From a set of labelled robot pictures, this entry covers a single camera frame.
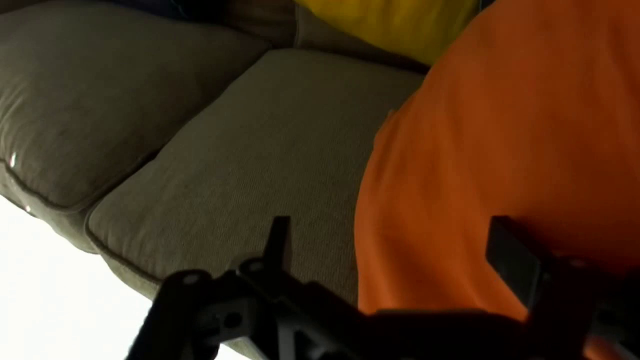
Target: black plastic object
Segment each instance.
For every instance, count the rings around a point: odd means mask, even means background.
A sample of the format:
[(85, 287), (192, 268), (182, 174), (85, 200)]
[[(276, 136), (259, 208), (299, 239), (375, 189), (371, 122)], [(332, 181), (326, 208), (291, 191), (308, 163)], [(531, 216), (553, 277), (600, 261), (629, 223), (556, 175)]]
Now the black plastic object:
[(321, 284), (287, 274), (289, 228), (289, 218), (276, 218), (265, 255), (220, 277), (173, 274), (129, 360), (211, 360), (236, 337), (269, 360), (582, 360), (600, 280), (609, 277), (576, 261), (550, 261), (525, 324), (479, 309), (364, 316)]
[(579, 257), (553, 257), (510, 218), (493, 218), (488, 261), (531, 308), (531, 351), (582, 351), (588, 331), (640, 355), (640, 274), (614, 277)]

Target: fabric upholstery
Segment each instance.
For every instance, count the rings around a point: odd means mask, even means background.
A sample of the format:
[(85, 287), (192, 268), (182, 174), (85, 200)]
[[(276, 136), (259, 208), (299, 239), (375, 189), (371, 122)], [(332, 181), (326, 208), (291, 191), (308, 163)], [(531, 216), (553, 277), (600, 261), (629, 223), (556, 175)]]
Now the fabric upholstery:
[(0, 191), (81, 248), (82, 211), (269, 48), (104, 1), (0, 18)]
[(152, 296), (174, 269), (220, 274), (261, 253), (272, 216), (291, 214), (294, 274), (355, 299), (360, 175), (375, 131), (420, 78), (322, 51), (269, 51), (108, 193), (88, 232), (125, 282)]
[(315, 15), (395, 54), (435, 63), (479, 0), (299, 0)]
[(229, 0), (227, 25), (269, 39), (275, 46), (293, 46), (297, 15), (293, 0)]
[(334, 51), (417, 72), (427, 70), (427, 66), (420, 61), (385, 51), (382, 48), (367, 43), (364, 39), (326, 24), (324, 19), (308, 12), (305, 6), (297, 8), (297, 22), (297, 48)]

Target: yellow cloth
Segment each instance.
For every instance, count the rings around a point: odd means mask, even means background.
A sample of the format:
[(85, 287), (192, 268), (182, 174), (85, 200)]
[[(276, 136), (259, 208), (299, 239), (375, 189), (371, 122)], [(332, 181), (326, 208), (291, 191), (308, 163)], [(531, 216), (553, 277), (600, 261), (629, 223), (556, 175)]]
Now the yellow cloth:
[(479, 0), (299, 1), (332, 25), (423, 63), (435, 63), (480, 8)]

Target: couch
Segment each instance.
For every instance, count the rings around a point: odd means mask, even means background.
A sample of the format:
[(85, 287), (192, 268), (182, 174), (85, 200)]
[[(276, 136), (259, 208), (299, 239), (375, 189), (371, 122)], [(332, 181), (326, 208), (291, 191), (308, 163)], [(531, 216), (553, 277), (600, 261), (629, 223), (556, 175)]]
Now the couch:
[(96, 0), (0, 0), (0, 193), (152, 297), (293, 216), (293, 272), (357, 299), (377, 130), (427, 68), (293, 0), (188, 24)]

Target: orange fabric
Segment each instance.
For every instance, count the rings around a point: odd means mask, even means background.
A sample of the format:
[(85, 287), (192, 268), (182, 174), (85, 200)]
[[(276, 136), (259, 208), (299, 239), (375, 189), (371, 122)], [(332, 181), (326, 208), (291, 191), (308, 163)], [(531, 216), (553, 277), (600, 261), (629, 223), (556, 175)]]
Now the orange fabric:
[(488, 219), (640, 265), (640, 1), (499, 0), (381, 130), (357, 214), (360, 308), (527, 309)]

